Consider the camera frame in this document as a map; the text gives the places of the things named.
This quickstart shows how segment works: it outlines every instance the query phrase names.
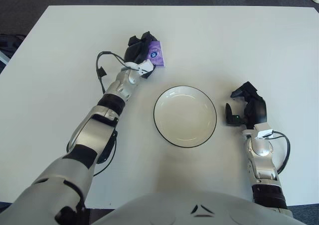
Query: black cable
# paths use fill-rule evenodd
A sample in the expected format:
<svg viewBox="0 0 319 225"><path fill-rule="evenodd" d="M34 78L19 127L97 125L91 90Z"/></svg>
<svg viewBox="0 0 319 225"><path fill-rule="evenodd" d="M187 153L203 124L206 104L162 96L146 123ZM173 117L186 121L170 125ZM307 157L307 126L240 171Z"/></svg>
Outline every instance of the black cable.
<svg viewBox="0 0 319 225"><path fill-rule="evenodd" d="M286 157L285 157L285 159L284 159L284 161L283 161L283 164L280 166L280 168L277 170L277 173L278 174L280 174L283 170L284 170L284 168L285 168L285 166L287 165L287 162L288 162L288 160L289 160L289 156L290 156L290 141L289 141L289 139L287 138L287 136L285 136L283 133L281 133L281 132L278 132L278 131L273 131L273 133L272 134L280 134L281 136L278 136L278 137L275 137L275 138L265 138L265 139L278 139L278 138L282 138L282 137L284 137L285 139L286 139L286 142L287 142L287 154L286 154Z"/></svg>
<svg viewBox="0 0 319 225"><path fill-rule="evenodd" d="M131 67L128 67L124 64L124 59L122 57L120 57L119 55L113 53L113 52L110 52L110 51L102 51L98 54L97 58L96 58L96 63L95 63L95 67L96 67L96 74L98 75L98 79L100 81L100 84L101 84L101 87L102 87L102 92L103 94L105 93L105 88L103 86L103 83L102 83L102 77L100 76L99 74L99 65L98 65L98 62L99 62L99 59L102 55L113 55L124 67L128 68L128 69L131 69L131 70L134 70L134 71L138 71L138 69L133 69Z"/></svg>
<svg viewBox="0 0 319 225"><path fill-rule="evenodd" d="M114 158L114 155L115 155L116 144L117 144L117 143L116 143L116 138L115 138L114 152L113 152L113 155L112 155L112 158L111 158L110 162L109 162L101 171L99 171L99 172L97 172L96 174L94 174L93 177L94 177L94 176L97 176L97 175L100 174L100 173L102 173L107 167L109 167L109 165L111 164L111 162L112 162L112 160L113 160L113 158Z"/></svg>

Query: white plate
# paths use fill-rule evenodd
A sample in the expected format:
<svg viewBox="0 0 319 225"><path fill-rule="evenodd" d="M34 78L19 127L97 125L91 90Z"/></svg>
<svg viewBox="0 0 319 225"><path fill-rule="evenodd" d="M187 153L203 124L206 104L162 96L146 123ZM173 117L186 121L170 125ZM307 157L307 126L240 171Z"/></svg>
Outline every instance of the white plate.
<svg viewBox="0 0 319 225"><path fill-rule="evenodd" d="M188 86L165 91L155 103L154 121L160 134L173 145L192 148L206 142L216 127L213 102Z"/></svg>

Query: purple box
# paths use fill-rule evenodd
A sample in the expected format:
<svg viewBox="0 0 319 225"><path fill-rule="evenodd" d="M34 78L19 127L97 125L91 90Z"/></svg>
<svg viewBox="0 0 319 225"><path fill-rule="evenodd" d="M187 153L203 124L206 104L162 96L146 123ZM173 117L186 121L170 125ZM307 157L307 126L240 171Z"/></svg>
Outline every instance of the purple box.
<svg viewBox="0 0 319 225"><path fill-rule="evenodd" d="M164 58L159 41L150 42L147 59L156 66L164 66Z"/></svg>

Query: table surface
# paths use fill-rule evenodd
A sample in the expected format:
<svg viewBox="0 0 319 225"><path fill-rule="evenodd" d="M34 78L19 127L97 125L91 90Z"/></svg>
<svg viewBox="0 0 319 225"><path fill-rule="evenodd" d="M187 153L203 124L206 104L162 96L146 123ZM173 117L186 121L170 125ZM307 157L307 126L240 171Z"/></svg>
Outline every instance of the table surface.
<svg viewBox="0 0 319 225"><path fill-rule="evenodd" d="M121 115L114 161L93 179L87 207L117 208L146 193L218 191L247 200L242 127L225 124L230 93L250 81L267 103L268 123L291 141L280 174L288 205L319 202L319 15L313 8L233 6L50 6L0 75L0 201L13 202L57 157L101 98L100 51L123 55L128 39L151 31L166 67L142 79ZM114 81L121 65L102 57ZM214 102L217 126L203 145L183 149L156 130L153 108L172 86ZM274 141L274 163L284 140Z"/></svg>

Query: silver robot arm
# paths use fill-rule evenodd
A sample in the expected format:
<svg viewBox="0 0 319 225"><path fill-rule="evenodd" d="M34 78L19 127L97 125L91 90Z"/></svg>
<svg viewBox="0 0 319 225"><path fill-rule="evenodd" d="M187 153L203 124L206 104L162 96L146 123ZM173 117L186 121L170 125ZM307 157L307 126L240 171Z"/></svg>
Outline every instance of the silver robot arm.
<svg viewBox="0 0 319 225"><path fill-rule="evenodd" d="M267 140L273 137L273 130L265 122L256 124L254 129L244 130L243 135L246 137L247 169L254 202L292 217L273 163L274 149Z"/></svg>
<svg viewBox="0 0 319 225"><path fill-rule="evenodd" d="M140 81L154 67L147 60L122 70L97 106L76 128L67 145L68 153L51 163L0 216L0 224L75 224L83 218L84 201L94 168L108 142L115 136L119 116Z"/></svg>

